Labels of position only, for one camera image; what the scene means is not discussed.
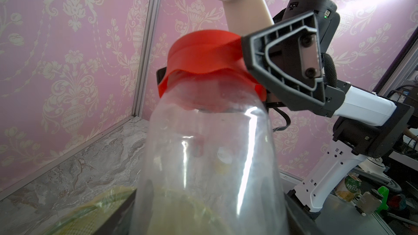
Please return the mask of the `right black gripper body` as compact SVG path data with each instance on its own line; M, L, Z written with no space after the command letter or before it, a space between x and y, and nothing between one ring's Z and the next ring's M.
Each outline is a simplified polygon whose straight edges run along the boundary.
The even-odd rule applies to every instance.
M331 117L342 106L346 91L339 87L332 58L325 53L270 52L270 72L281 81L268 91L267 108L309 111Z

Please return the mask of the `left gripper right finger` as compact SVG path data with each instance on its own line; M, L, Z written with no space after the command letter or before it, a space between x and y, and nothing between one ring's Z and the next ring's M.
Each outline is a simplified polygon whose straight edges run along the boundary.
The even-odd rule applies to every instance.
M285 194L286 213L291 235L324 235L317 224L299 207L289 195Z

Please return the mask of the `red jar lid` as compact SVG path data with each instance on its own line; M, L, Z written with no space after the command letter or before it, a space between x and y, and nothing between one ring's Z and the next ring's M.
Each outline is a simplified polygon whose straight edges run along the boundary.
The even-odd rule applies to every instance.
M244 79L266 101L267 90L248 71L243 60L241 37L226 30L200 30L178 39L170 48L165 75L158 83L162 97L175 72L203 75L227 71Z

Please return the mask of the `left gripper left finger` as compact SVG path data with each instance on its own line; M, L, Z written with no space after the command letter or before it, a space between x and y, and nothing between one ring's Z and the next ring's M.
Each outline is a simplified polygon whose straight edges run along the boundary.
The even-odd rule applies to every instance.
M122 204L93 233L94 235L128 235L135 204L136 190L122 196Z

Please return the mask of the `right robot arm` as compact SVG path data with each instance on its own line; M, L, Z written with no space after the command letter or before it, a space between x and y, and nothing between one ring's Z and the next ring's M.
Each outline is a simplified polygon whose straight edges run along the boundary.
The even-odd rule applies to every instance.
M266 89L267 109L337 117L325 154L289 192L312 219L354 167L391 149L414 111L337 78L327 50L340 22L331 0L290 0L264 27L242 37L245 65Z

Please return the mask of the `clear plastic jar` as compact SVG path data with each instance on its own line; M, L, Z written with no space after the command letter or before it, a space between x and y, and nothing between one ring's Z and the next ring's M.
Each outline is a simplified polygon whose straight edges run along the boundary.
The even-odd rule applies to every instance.
M150 119L130 234L289 234L273 144L243 79L175 74Z

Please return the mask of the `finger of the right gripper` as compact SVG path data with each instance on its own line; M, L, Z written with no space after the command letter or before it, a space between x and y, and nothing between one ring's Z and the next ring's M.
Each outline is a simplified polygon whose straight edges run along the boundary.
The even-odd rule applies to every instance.
M319 28L306 12L242 37L249 73L267 90L268 108L314 111L325 105Z

